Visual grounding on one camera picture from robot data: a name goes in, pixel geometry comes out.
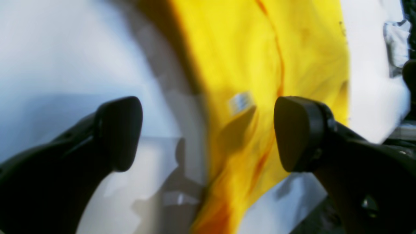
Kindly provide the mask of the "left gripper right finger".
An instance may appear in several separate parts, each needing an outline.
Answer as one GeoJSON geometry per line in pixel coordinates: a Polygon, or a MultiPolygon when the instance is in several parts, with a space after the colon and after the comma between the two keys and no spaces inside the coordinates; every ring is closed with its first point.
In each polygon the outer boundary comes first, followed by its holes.
{"type": "Polygon", "coordinates": [[[415,233],[415,158],[368,142],[322,102],[287,96],[274,106],[282,167],[311,172],[333,200],[348,234],[415,233]]]}

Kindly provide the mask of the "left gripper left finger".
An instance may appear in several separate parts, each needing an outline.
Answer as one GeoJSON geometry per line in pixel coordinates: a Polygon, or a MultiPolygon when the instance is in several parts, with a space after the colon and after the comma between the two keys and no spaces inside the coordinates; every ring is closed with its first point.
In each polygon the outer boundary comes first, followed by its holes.
{"type": "Polygon", "coordinates": [[[106,102],[44,145],[1,163],[5,234],[74,234],[95,190],[132,166],[143,123],[139,98],[106,102]]]}

